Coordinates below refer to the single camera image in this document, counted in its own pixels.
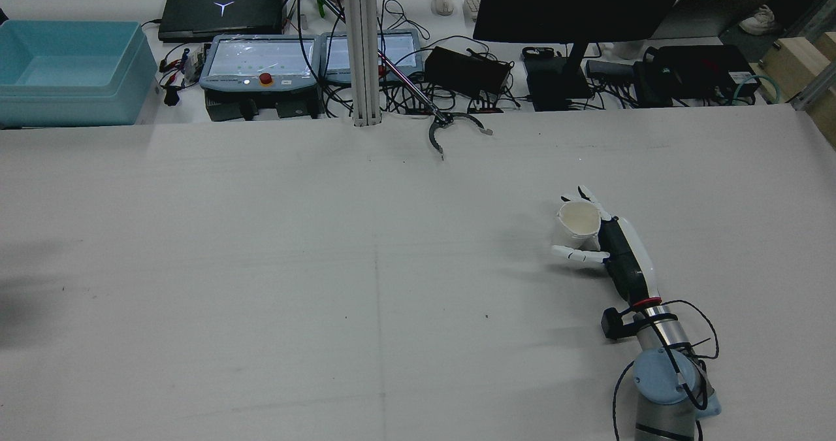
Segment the black laptop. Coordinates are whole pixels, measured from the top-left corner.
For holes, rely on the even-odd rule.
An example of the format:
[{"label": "black laptop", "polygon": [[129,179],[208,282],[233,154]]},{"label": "black laptop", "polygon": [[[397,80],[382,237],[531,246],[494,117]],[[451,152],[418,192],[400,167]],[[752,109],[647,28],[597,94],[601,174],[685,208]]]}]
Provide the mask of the black laptop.
[{"label": "black laptop", "polygon": [[162,42],[212,41],[218,34],[280,34],[281,0],[166,0]]}]

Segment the light blue plastic bin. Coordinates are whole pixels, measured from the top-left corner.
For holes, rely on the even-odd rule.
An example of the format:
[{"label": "light blue plastic bin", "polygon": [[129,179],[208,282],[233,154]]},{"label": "light blue plastic bin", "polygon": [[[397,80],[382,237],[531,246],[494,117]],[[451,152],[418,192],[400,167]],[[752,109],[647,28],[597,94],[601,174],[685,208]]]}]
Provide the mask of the light blue plastic bin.
[{"label": "light blue plastic bin", "polygon": [[0,123],[129,125],[156,73],[136,22],[0,25]]}]

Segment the white tabletop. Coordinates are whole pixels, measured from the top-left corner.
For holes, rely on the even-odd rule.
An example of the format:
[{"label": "white tabletop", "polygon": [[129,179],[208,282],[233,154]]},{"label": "white tabletop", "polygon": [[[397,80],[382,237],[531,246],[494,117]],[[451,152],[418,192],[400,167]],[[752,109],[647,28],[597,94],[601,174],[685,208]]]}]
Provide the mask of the white tabletop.
[{"label": "white tabletop", "polygon": [[832,437],[836,152],[806,114],[484,120],[443,162],[402,116],[0,131],[3,439],[610,439],[639,346],[549,253],[579,183],[713,319],[707,439]]}]

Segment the white computer mouse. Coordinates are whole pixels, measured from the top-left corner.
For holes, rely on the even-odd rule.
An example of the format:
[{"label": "white computer mouse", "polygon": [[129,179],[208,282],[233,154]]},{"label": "white computer mouse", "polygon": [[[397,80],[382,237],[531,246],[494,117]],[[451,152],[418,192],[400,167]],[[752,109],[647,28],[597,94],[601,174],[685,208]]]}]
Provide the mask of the white computer mouse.
[{"label": "white computer mouse", "polygon": [[453,14],[453,0],[432,0],[432,12],[436,15],[448,16]]}]

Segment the monitor stand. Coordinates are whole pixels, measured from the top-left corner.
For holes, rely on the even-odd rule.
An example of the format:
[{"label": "monitor stand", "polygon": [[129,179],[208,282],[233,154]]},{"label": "monitor stand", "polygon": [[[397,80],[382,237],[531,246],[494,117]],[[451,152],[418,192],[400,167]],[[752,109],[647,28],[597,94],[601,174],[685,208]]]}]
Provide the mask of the monitor stand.
[{"label": "monitor stand", "polygon": [[528,92],[535,111],[565,111],[572,99],[588,99],[592,91],[580,69],[588,42],[576,42],[568,57],[526,59]]}]

